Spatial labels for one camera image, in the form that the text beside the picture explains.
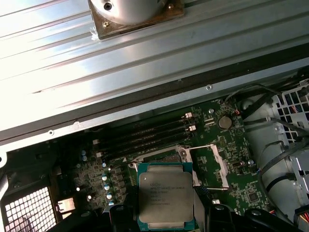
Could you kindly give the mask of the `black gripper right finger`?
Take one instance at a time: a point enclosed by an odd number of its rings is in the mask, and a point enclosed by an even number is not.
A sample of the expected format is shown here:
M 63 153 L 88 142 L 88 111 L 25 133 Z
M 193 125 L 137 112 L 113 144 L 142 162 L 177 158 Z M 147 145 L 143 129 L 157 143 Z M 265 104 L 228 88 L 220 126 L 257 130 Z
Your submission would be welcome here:
M 202 232 L 295 232 L 296 227 L 269 212 L 252 208 L 240 216 L 223 204 L 194 193 L 194 215 Z

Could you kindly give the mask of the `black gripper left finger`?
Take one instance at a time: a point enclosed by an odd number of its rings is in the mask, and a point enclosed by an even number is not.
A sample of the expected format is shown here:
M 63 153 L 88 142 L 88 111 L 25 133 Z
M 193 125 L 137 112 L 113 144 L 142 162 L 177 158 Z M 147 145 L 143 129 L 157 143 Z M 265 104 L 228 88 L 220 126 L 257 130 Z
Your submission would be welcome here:
M 113 205 L 102 214 L 74 213 L 57 224 L 59 232 L 137 232 L 138 223 L 126 205 Z

